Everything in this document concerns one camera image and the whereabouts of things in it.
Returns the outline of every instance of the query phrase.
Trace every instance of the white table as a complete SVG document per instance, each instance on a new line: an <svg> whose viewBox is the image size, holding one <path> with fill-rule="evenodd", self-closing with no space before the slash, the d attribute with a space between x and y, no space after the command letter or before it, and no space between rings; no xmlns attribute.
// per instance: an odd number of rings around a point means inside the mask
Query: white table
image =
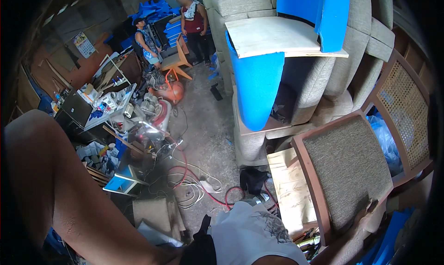
<svg viewBox="0 0 444 265"><path fill-rule="evenodd" d="M248 18L226 22L238 58L284 52L285 57L348 57L345 50L321 52L318 35L310 25L280 17Z"/></svg>
<svg viewBox="0 0 444 265"><path fill-rule="evenodd" d="M100 118L92 118L91 120L87 121L85 124L84 131L90 130L93 127L96 127L102 123L106 123L106 124L108 124L108 126L110 128L114 129L114 127L112 127L112 124L110 122L110 118L112 118L113 116L120 115L120 114L124 113L126 106L130 102L132 94L136 90L136 86L137 86L137 83L134 83L134 84L132 84L132 86L129 86L129 87L131 87L131 91L123 97L123 102L112 113L109 113L109 114L103 113L103 115Z"/></svg>

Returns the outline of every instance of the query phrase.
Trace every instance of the man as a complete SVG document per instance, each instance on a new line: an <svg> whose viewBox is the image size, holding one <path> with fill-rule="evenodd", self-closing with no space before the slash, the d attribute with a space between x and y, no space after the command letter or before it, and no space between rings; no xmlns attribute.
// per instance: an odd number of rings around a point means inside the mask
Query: man
<svg viewBox="0 0 444 265"><path fill-rule="evenodd" d="M143 57L145 57L145 59L147 59L147 61L150 64L153 64L156 68L160 68L160 63L163 61L162 57L160 56L161 50L156 46L150 35L143 30L145 21L141 18L136 18L133 24L137 27L135 38L137 44L142 48Z"/></svg>
<svg viewBox="0 0 444 265"><path fill-rule="evenodd" d="M2 223L11 223L2 229L5 264L44 264L39 251L52 226L92 264L308 265L279 218L262 204L243 201L213 224L206 216L189 246L150 245L87 173L59 124L42 111L8 124L2 142ZM331 264L367 215L367 209L360 212L347 234L311 265Z"/></svg>
<svg viewBox="0 0 444 265"><path fill-rule="evenodd" d="M210 65L210 50L206 37L208 17L205 7L198 1L179 0L182 4L180 12L182 14L181 27L182 34L187 36L188 44L196 55L193 66L203 61L199 46L203 52L205 66Z"/></svg>

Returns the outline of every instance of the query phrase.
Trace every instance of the wall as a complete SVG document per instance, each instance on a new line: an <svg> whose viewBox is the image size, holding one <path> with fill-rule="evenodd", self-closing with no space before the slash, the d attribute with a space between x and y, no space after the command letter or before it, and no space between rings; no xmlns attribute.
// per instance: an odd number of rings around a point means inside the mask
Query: wall
<svg viewBox="0 0 444 265"><path fill-rule="evenodd" d="M41 29L44 39L29 64L37 84L53 100L56 85L64 88L64 84L49 68L46 59L73 88L78 89L89 83L106 54L112 54L111 48L103 41L125 19L126 13L120 0L81 0L74 6L67 7L63 13L54 15ZM81 55L71 40L81 31L85 32L96 49L88 58ZM69 55L64 44L74 56ZM72 58L78 58L76 61L80 68L75 66Z"/></svg>

